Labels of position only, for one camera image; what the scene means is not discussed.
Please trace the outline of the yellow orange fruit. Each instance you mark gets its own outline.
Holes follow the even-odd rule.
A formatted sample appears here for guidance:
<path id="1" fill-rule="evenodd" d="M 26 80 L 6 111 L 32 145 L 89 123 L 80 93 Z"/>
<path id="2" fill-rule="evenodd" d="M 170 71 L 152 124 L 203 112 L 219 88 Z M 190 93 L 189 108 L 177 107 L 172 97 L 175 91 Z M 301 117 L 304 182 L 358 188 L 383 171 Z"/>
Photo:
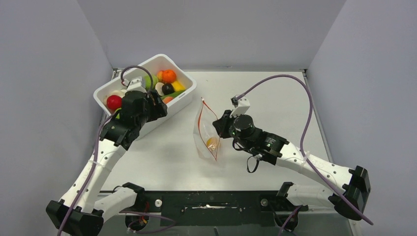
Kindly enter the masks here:
<path id="1" fill-rule="evenodd" d="M 217 137 L 211 137 L 206 141 L 206 146 L 210 151 L 216 151 L 219 147 L 220 141 Z"/>

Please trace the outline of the clear zip top bag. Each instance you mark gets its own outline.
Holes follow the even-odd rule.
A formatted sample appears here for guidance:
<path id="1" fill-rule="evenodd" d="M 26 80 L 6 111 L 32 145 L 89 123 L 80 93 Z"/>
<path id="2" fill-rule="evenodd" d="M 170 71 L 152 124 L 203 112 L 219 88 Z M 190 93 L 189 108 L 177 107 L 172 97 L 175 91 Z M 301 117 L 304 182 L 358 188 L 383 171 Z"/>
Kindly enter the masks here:
<path id="1" fill-rule="evenodd" d="M 217 119 L 217 114 L 211 109 L 205 99 L 201 97 L 200 107 L 195 117 L 193 139 L 198 156 L 201 159 L 212 163 L 218 161 L 221 142 L 216 151 L 210 151 L 206 146 L 206 141 L 211 137 L 217 137 L 220 141 L 220 137 L 217 135 L 216 130 L 212 125 L 212 122 Z"/>

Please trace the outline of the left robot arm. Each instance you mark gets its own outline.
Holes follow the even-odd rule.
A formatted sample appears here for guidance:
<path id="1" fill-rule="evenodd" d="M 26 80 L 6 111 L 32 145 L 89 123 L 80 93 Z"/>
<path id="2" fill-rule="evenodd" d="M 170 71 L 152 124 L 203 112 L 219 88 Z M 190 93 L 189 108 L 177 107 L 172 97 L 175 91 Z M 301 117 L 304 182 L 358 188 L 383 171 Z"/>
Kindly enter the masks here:
<path id="1" fill-rule="evenodd" d="M 51 200 L 46 207 L 59 236 L 96 236 L 108 219 L 139 202 L 144 189 L 132 183 L 102 199 L 98 195 L 144 125 L 166 115 L 167 105 L 156 90 L 125 94 L 121 108 L 100 125 L 92 156 L 76 181 L 60 200 Z"/>

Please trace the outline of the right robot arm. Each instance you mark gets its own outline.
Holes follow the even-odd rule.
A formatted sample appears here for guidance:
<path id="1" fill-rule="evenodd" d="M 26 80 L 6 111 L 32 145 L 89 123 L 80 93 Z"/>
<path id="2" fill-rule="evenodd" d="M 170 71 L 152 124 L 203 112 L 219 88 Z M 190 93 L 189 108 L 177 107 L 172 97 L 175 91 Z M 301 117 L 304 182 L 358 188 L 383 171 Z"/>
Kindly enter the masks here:
<path id="1" fill-rule="evenodd" d="M 348 219 L 371 222 L 364 215 L 371 192 L 364 167 L 343 167 L 316 157 L 279 135 L 257 128 L 249 115 L 233 116 L 231 110 L 226 110 L 212 124 L 220 138 L 231 138 L 239 151 L 249 153 L 258 163 L 264 161 L 290 169 L 322 185 L 316 188 L 292 182 L 283 184 L 276 197 L 281 209 L 299 205 L 332 207 Z"/>

